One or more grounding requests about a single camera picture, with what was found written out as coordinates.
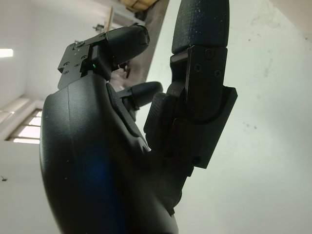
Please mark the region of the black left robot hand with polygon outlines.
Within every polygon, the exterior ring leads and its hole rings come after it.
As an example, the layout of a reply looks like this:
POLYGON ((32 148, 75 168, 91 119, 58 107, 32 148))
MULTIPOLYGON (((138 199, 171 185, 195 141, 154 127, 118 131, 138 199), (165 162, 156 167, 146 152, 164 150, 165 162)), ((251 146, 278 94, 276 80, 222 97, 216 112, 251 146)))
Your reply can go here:
POLYGON ((194 167, 207 168, 237 99, 224 86, 227 0, 183 0, 172 82, 115 91, 111 74, 149 45, 131 25, 70 44, 43 106, 40 167, 64 234, 176 234, 175 206, 194 167))

